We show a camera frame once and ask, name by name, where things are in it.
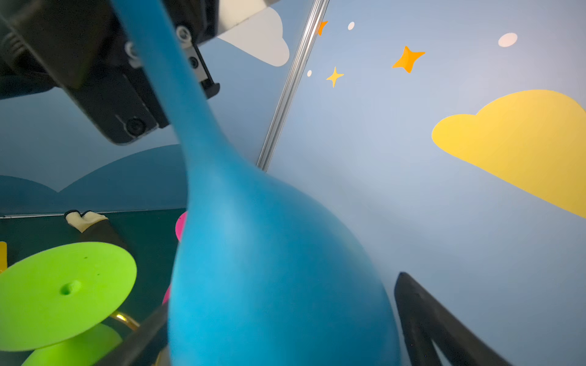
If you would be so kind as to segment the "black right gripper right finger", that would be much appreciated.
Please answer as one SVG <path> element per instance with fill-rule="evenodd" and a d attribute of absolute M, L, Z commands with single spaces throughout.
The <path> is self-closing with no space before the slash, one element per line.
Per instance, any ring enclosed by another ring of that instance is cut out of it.
<path fill-rule="evenodd" d="M 440 365 L 440 349 L 451 365 L 509 365 L 406 272 L 395 283 L 404 343 L 413 365 Z"/>

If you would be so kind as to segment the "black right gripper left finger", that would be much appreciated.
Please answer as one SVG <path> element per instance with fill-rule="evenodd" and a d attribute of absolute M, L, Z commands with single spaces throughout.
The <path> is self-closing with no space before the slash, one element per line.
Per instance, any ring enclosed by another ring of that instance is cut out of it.
<path fill-rule="evenodd" d="M 167 343 L 168 313 L 169 302 L 160 305 L 135 332 L 95 365 L 133 365 L 137 360 L 144 358 L 144 353 L 149 354 L 151 349 L 154 349 L 153 343 L 163 340 Z"/>

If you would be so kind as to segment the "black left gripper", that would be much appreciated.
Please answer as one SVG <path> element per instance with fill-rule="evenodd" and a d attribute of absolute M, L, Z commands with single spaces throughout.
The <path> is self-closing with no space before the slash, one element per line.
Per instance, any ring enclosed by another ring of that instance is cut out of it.
<path fill-rule="evenodd" d="M 218 94 L 199 44 L 217 35 L 217 1 L 4 1 L 1 97 L 61 88 L 112 143 L 170 124 L 213 123 Z"/>

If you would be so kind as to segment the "blue wine glass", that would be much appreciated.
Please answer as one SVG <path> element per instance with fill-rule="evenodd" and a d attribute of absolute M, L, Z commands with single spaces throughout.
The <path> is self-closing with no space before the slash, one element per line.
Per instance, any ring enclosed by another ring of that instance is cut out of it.
<path fill-rule="evenodd" d="M 188 176 L 172 272 L 174 365 L 398 365 L 389 296 L 328 209 L 243 158 L 213 123 L 171 124 Z"/>

